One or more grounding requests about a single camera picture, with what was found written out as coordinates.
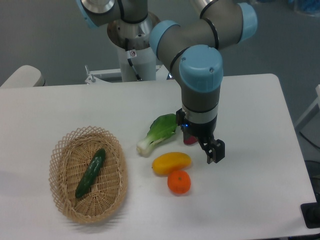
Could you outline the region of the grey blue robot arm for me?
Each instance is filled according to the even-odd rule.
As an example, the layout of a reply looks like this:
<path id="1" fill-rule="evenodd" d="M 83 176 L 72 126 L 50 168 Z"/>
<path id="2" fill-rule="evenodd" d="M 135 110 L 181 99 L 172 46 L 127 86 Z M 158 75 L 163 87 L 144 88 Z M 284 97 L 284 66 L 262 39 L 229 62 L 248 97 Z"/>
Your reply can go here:
<path id="1" fill-rule="evenodd" d="M 156 60 L 181 88 L 176 123 L 185 140 L 196 139 L 208 163 L 225 157 L 225 143 L 215 139 L 220 87 L 224 76 L 220 49 L 252 37 L 258 25 L 253 7 L 231 0 L 194 0 L 199 20 L 182 27 L 160 21 L 145 0 L 79 0 L 90 28 L 107 25 L 117 49 L 123 82 L 152 81 Z"/>

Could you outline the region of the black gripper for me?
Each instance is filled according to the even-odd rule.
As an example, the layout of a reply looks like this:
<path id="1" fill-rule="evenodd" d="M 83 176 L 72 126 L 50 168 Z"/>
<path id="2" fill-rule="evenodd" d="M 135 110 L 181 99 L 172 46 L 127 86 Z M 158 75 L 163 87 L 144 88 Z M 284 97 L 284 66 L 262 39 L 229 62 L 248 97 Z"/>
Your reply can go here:
<path id="1" fill-rule="evenodd" d="M 183 136 L 197 138 L 201 149 L 207 156 L 207 164 L 218 163 L 225 157 L 225 142 L 220 139 L 213 139 L 217 117 L 206 123 L 196 123 L 187 119 L 187 115 L 182 108 L 176 112 L 175 117 Z"/>

